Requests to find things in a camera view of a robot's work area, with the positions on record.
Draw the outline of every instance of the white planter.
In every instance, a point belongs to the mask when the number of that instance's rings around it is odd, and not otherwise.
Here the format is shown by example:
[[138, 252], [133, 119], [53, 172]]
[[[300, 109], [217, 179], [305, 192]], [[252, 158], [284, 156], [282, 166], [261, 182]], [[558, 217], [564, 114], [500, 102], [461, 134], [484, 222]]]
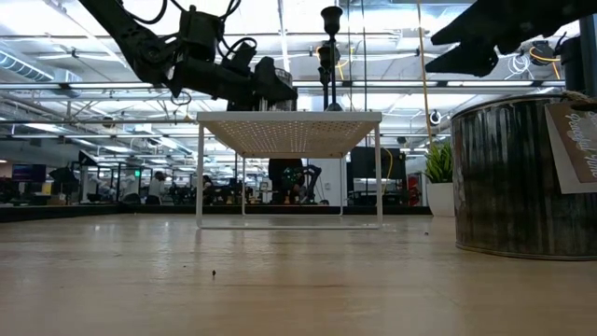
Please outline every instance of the white planter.
[[427, 201], [433, 216], [454, 217], [454, 185], [452, 183], [427, 184]]

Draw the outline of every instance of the ceiling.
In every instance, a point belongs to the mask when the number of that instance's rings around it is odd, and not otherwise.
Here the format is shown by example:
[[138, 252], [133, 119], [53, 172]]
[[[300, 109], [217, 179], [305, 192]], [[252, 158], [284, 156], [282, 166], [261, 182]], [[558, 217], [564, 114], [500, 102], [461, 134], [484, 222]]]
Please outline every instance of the ceiling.
[[[183, 7], [198, 6], [199, 10], [221, 15], [227, 1], [179, 0]], [[319, 61], [313, 53], [322, 41], [327, 40], [323, 32], [322, 8], [334, 5], [331, 0], [243, 0], [242, 4], [226, 22], [226, 39], [229, 44], [244, 36], [257, 41], [257, 56], [271, 56], [276, 66], [287, 68], [295, 84], [299, 86], [298, 110], [318, 110], [323, 105], [321, 88], [318, 86]], [[424, 1], [422, 6], [422, 27], [425, 35], [423, 44], [425, 60], [430, 61], [451, 46], [434, 47], [430, 36], [462, 13], [472, 1]], [[152, 18], [160, 10], [160, 0], [125, 0], [124, 6], [142, 18]], [[426, 126], [424, 113], [421, 59], [417, 56], [420, 47], [416, 1], [364, 0], [340, 1], [344, 15], [337, 37], [342, 54], [337, 69], [338, 80], [367, 80], [368, 88], [355, 86], [352, 90], [339, 89], [338, 100], [345, 110], [373, 110], [384, 113], [384, 133], [423, 133]], [[158, 35], [167, 35], [178, 30], [179, 10], [169, 5], [164, 18], [149, 28]], [[577, 23], [564, 26], [548, 41], [553, 47], [564, 33], [573, 36], [578, 33]], [[353, 51], [349, 59], [349, 50]], [[16, 55], [37, 69], [54, 74], [67, 70], [69, 78], [81, 82], [138, 82], [131, 68], [124, 61], [114, 40], [91, 14], [75, 0], [4, 0], [0, 3], [0, 55], [2, 51]], [[430, 88], [429, 110], [449, 116], [467, 106], [487, 100], [514, 94], [526, 94], [537, 90], [549, 90], [549, 86], [533, 88], [518, 85], [526, 80], [557, 80], [552, 66], [530, 64], [527, 55], [503, 56], [494, 71], [483, 80], [508, 80], [508, 85], [496, 84], [488, 88], [451, 86]], [[427, 74], [431, 81], [468, 81], [479, 78]], [[404, 85], [403, 81], [413, 81]], [[0, 69], [0, 82], [32, 83], [26, 77]], [[77, 91], [75, 95], [64, 95], [56, 91], [29, 90], [28, 87], [2, 90], [4, 98], [17, 98], [29, 102], [3, 104], [0, 118], [4, 119], [63, 119], [70, 112], [78, 120], [139, 119], [139, 124], [152, 119], [180, 120], [185, 116], [194, 119], [200, 111], [226, 109], [226, 101], [211, 100], [210, 97], [192, 92], [190, 105], [177, 106], [171, 102], [170, 93], [159, 90], [111, 88]], [[447, 132], [446, 122], [437, 133]], [[101, 125], [63, 127], [68, 133], [111, 134], [129, 132], [123, 129], [106, 129]], [[4, 134], [55, 133], [27, 126], [5, 127]], [[152, 133], [197, 134], [192, 124], [161, 124], [151, 128]], [[196, 138], [176, 138], [176, 143], [191, 151], [196, 149]], [[87, 139], [94, 145], [106, 146], [101, 138]], [[396, 137], [382, 140], [387, 146], [396, 146]], [[155, 148], [131, 141], [118, 141], [118, 146], [155, 153]], [[226, 150], [219, 145], [217, 150]]]

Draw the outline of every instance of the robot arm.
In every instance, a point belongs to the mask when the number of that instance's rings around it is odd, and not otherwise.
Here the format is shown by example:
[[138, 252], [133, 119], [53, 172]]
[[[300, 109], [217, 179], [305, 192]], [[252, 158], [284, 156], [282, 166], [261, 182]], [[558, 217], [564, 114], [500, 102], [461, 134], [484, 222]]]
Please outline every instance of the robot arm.
[[178, 33], [158, 37], [137, 23], [121, 0], [79, 1], [114, 38], [139, 79], [165, 85], [175, 97], [188, 88], [239, 105], [261, 98], [271, 104], [297, 98], [275, 75], [272, 58], [264, 57], [251, 72], [249, 63], [256, 51], [244, 42], [230, 60], [214, 63], [216, 46], [224, 36], [224, 22], [217, 16], [191, 6], [181, 14]]
[[588, 0], [478, 0], [431, 37], [434, 45], [460, 43], [425, 67], [431, 73], [489, 75], [497, 47], [509, 54], [537, 35], [549, 37], [561, 26], [597, 12]]

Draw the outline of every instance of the desk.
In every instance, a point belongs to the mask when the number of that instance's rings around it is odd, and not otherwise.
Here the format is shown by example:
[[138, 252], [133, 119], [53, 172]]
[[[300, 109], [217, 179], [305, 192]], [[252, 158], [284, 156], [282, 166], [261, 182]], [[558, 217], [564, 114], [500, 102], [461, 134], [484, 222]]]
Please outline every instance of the desk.
[[[382, 224], [382, 155], [380, 152], [379, 112], [200, 112], [197, 176], [203, 175], [203, 145], [205, 129], [223, 144], [243, 157], [243, 214], [244, 167], [246, 158], [262, 159], [338, 159], [340, 167], [346, 154], [371, 131], [375, 132], [375, 165], [378, 188], [377, 219]], [[197, 192], [197, 226], [202, 225], [202, 190]], [[269, 227], [288, 229], [288, 227]], [[302, 229], [327, 229], [305, 226]], [[354, 230], [355, 227], [342, 227]]]

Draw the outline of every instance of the potted plant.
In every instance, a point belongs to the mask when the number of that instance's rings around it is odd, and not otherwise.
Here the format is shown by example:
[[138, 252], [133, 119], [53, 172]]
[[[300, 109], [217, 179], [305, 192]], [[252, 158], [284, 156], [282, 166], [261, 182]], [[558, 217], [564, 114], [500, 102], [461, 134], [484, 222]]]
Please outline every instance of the potted plant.
[[429, 179], [427, 201], [431, 212], [437, 217], [454, 217], [451, 144], [432, 145], [425, 157], [425, 175]]

